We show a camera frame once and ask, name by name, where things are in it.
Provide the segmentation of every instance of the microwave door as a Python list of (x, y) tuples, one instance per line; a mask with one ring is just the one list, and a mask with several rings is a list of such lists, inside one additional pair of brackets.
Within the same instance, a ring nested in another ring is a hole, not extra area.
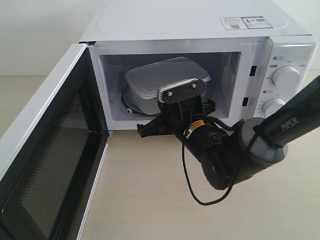
[(73, 44), (0, 139), (1, 240), (77, 239), (108, 129), (86, 44)]

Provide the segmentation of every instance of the beige table surface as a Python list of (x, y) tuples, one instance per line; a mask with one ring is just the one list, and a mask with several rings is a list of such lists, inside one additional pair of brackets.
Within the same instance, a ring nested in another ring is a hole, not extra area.
[[(318, 74), (309, 72), (306, 83)], [(0, 137), (43, 79), (0, 78)], [(189, 193), (173, 136), (116, 131), (108, 143), (81, 240), (320, 239), (320, 128), (292, 142), (283, 162), (208, 207)], [(223, 194), (190, 154), (186, 164), (200, 199)]]

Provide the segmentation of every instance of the microwave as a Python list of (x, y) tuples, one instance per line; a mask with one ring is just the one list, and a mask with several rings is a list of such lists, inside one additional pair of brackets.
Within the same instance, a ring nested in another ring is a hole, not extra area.
[(0, 138), (0, 239), (81, 238), (108, 136), (154, 119), (124, 101), (130, 71), (187, 60), (232, 125), (291, 99), (317, 46), (269, 0), (104, 1)]

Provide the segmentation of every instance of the timer knob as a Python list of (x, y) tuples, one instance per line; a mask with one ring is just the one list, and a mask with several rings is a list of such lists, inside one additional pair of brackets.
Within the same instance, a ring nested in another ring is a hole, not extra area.
[(286, 102), (281, 98), (273, 98), (267, 101), (262, 106), (262, 111), (266, 116), (270, 116), (278, 111)]
[(274, 72), (272, 82), (279, 89), (288, 89), (296, 86), (300, 77), (300, 73), (294, 66), (283, 66)]

